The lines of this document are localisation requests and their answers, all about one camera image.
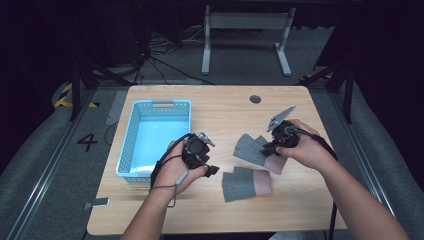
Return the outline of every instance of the forearm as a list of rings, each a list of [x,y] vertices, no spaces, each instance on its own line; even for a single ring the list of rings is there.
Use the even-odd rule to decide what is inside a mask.
[[[334,159],[319,172],[355,239],[409,239],[393,215]]]
[[[122,240],[157,240],[170,202],[171,189],[155,189],[146,197],[140,209],[125,230]]]

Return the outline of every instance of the person's left hand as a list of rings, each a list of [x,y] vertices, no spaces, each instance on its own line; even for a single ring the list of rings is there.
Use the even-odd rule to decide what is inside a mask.
[[[185,144],[186,141],[181,141],[165,157],[164,162],[166,161],[166,163],[162,165],[162,168],[159,171],[158,176],[156,177],[152,191],[155,191],[156,189],[158,189],[158,187],[161,186],[173,186],[177,179],[184,173],[184,171],[188,170],[188,167],[183,162],[181,156]],[[181,182],[180,185],[177,186],[176,194],[178,195],[184,192],[196,179],[203,177],[206,173],[206,170],[207,166],[201,166],[196,169],[189,170],[187,177],[184,179],[184,181]],[[168,191],[172,193],[170,195],[171,198],[169,199],[169,201],[171,201],[174,197],[175,188],[169,187],[163,189],[168,189]]]

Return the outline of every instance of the dark background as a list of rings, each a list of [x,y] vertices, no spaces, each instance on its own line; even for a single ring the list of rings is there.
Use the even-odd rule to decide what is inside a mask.
[[[1,171],[54,111],[51,98],[68,80],[78,56],[105,67],[133,63],[147,53],[152,30],[178,42],[180,31],[202,24],[204,16],[201,5],[172,3],[20,0],[0,4]],[[293,27],[337,25],[317,66],[352,63],[367,103],[423,189],[421,9],[420,1],[393,0],[367,1],[365,7],[355,8],[302,6]]]

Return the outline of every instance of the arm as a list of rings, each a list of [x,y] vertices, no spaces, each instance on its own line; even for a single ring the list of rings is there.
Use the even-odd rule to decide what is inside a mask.
[[[205,175],[205,167],[190,170],[189,174],[180,185],[177,187],[173,186],[178,177],[187,170],[187,166],[180,157],[183,147],[184,142],[180,142],[165,158],[172,159],[162,166],[152,190],[147,195],[134,218],[131,220],[122,235],[122,240],[159,239],[163,222],[165,220],[166,209],[171,200],[174,198],[174,194],[178,195],[183,192],[192,182]]]
[[[298,128],[318,132],[299,120],[291,120]],[[295,148],[277,148],[280,154],[316,169],[355,239],[409,239],[393,215],[343,168],[319,143],[300,136]]]

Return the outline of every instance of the wooden table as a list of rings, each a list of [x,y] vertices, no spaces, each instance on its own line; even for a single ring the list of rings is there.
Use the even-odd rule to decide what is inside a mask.
[[[252,95],[260,96],[259,104]],[[244,133],[256,138],[266,132],[269,120],[292,104],[289,116],[318,130],[328,140],[324,126],[305,87],[301,86],[136,86],[125,101],[109,153],[97,198],[110,198],[110,205],[92,210],[88,232],[93,235],[122,234],[148,193],[149,184],[128,183],[115,173],[132,103],[140,99],[189,99],[192,131],[205,132],[216,144],[208,164],[221,169],[201,178],[177,197],[168,209],[163,233],[274,232],[328,229],[332,197],[321,175],[289,159],[281,175],[271,173],[271,196],[225,203],[221,187],[223,172],[234,166],[264,169],[233,156]],[[345,229],[340,215],[336,229]]]

